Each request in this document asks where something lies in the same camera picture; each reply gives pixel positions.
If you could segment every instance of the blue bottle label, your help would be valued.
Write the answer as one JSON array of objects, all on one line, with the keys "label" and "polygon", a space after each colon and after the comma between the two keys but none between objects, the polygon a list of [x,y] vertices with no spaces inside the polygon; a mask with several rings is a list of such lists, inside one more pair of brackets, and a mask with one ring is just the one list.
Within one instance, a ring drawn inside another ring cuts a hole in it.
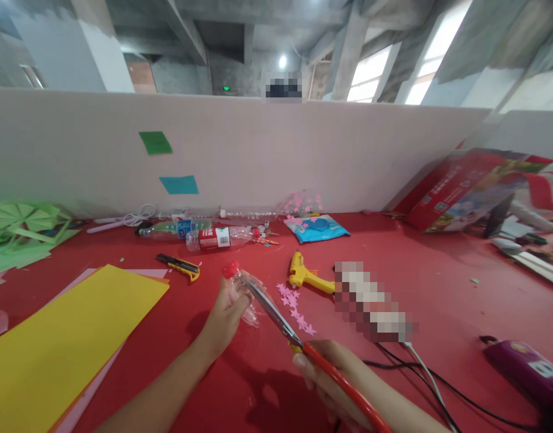
[{"label": "blue bottle label", "polygon": [[176,223],[176,233],[180,239],[186,239],[186,233],[190,231],[192,220],[179,220]]}]

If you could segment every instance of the pixelated blur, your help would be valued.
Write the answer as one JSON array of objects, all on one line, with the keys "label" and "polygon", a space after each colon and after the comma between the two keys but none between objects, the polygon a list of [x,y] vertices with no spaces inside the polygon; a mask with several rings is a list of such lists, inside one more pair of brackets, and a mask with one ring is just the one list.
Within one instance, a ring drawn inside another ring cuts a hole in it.
[{"label": "pixelated blur", "polygon": [[335,310],[342,319],[370,342],[409,342],[418,324],[406,321],[406,314],[398,311],[398,303],[391,302],[383,287],[371,281],[362,262],[335,263]]},{"label": "pixelated blur", "polygon": [[302,103],[300,72],[274,72],[265,77],[267,103]]}]

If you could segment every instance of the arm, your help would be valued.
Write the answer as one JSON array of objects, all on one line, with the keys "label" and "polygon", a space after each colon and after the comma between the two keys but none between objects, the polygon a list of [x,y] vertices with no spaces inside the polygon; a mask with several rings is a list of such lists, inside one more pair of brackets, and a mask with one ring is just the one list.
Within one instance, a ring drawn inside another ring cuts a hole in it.
[{"label": "arm", "polygon": [[[313,341],[311,344],[358,388],[394,433],[448,432],[442,424],[388,386],[346,347],[333,341]],[[316,389],[327,407],[331,422],[340,417],[351,431],[358,431],[359,425],[371,429],[366,417],[326,373],[315,368],[303,354],[296,354],[292,362],[303,375],[308,389]]]},{"label": "arm", "polygon": [[214,308],[194,343],[96,433],[166,433],[210,365],[232,340],[240,316],[249,305],[250,297],[242,295],[230,306],[226,281],[222,279]]}]

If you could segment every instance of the pink star cutout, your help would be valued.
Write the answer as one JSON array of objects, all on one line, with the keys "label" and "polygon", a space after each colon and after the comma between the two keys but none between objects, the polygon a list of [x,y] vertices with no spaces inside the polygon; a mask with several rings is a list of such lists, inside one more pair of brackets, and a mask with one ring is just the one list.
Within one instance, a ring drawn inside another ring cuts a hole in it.
[{"label": "pink star cutout", "polygon": [[304,330],[305,326],[307,325],[304,316],[298,316],[298,319],[296,319],[298,322],[298,327],[302,330]]},{"label": "pink star cutout", "polygon": [[317,333],[314,329],[312,329],[312,324],[305,326],[304,332],[310,334],[311,336]]}]

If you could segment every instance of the hand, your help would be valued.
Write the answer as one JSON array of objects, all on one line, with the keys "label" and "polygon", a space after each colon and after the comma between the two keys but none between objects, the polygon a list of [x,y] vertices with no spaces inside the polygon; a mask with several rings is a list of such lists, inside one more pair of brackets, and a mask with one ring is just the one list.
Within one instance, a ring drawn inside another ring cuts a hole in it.
[{"label": "hand", "polygon": [[[336,367],[355,388],[364,394],[367,381],[374,376],[367,366],[345,346],[334,341],[312,341],[312,346]],[[295,354],[292,363],[299,369],[309,390],[316,389],[327,408],[330,423],[340,418],[351,432],[360,426],[371,429],[365,415],[340,387],[321,369],[315,367],[304,354]]]},{"label": "hand", "polygon": [[232,303],[228,294],[228,282],[222,278],[220,293],[214,303],[206,324],[194,342],[202,348],[210,363],[214,362],[232,341],[240,317],[252,301],[251,294],[244,293]]}]

